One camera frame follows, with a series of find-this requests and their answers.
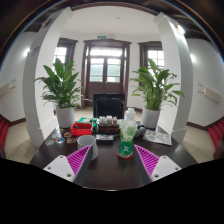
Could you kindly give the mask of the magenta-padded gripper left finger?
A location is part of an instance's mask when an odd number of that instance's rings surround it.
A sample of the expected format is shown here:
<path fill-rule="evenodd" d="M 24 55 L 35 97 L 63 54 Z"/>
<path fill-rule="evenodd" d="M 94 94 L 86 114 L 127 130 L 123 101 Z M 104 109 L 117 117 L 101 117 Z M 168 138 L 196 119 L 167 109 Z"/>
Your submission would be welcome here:
<path fill-rule="evenodd" d="M 59 155 L 44 170 L 81 186 L 92 155 L 92 146 L 88 145 L 68 156 Z"/>

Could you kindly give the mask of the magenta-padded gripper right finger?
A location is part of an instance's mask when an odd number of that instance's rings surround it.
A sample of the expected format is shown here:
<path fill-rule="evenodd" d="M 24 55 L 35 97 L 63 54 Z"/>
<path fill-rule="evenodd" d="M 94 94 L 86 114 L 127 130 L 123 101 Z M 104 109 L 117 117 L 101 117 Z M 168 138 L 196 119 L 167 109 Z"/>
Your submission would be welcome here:
<path fill-rule="evenodd" d="M 181 169 L 166 155 L 157 156 L 139 145 L 134 147 L 134 157 L 143 182 L 154 182 Z"/>

